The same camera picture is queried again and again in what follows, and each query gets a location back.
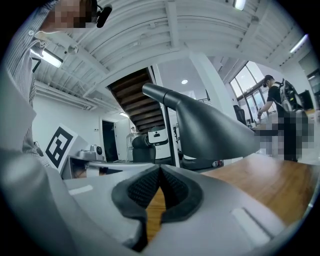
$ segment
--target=white ceiling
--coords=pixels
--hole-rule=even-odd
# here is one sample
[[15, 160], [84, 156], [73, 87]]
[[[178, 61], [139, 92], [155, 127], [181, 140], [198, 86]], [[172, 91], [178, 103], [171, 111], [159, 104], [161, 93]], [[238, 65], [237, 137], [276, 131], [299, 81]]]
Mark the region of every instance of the white ceiling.
[[[306, 55], [305, 44], [295, 55], [289, 53], [303, 36], [294, 20], [271, 0], [247, 0], [244, 10], [232, 0], [99, 0], [113, 11], [103, 28], [73, 33], [54, 33], [48, 49], [63, 59], [60, 68], [42, 62], [36, 79], [77, 98], [94, 101], [106, 111], [119, 105], [106, 87], [132, 72], [152, 64], [183, 59], [190, 51], [209, 56], [222, 78], [240, 60], [250, 60], [279, 69], [295, 56]], [[65, 54], [77, 45], [77, 54]], [[191, 61], [178, 61], [181, 80], [188, 71], [188, 86], [203, 87]], [[172, 70], [173, 63], [160, 65]], [[168, 77], [163, 80], [168, 84]], [[101, 105], [94, 98], [107, 105]]]

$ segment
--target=wooden tabletop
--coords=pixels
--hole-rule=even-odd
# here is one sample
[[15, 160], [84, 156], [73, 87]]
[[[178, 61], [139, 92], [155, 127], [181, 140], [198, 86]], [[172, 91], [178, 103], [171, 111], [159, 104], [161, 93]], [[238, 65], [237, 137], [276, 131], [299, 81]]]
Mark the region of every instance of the wooden tabletop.
[[[317, 184], [319, 166], [252, 154], [202, 174], [238, 187], [289, 225], [304, 215]], [[166, 210], [161, 189], [146, 210], [147, 236], [150, 241], [161, 228], [161, 214]]]

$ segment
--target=wooden stair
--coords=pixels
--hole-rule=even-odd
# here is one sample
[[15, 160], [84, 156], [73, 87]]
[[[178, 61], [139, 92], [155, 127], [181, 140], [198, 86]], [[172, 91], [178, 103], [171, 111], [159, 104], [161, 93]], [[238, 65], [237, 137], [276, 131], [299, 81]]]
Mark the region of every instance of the wooden stair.
[[155, 126], [164, 126], [160, 104], [142, 93], [142, 86], [152, 83], [148, 69], [131, 73], [108, 86], [137, 131], [146, 133]]

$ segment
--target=fluorescent light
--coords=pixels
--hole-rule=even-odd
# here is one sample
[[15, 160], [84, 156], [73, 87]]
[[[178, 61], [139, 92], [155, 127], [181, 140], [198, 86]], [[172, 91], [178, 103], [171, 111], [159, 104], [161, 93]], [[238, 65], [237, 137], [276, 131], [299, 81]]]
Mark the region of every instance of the fluorescent light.
[[124, 117], [126, 117], [126, 118], [129, 118], [129, 116], [128, 116], [126, 113], [121, 112], [120, 115], [121, 115], [121, 116], [124, 116]]
[[38, 56], [39, 58], [43, 59], [44, 61], [50, 63], [51, 65], [54, 65], [55, 67], [57, 68], [60, 68], [63, 60], [61, 58], [59, 58], [57, 55], [53, 54], [52, 52], [48, 51], [47, 49], [44, 49], [42, 51], [42, 56], [40, 56], [38, 53], [34, 52], [32, 49], [31, 49], [31, 52]]
[[234, 0], [234, 7], [242, 11], [245, 7], [246, 0]]
[[298, 48], [300, 48], [308, 38], [308, 34], [305, 34], [300, 41], [290, 50], [290, 53], [293, 54]]

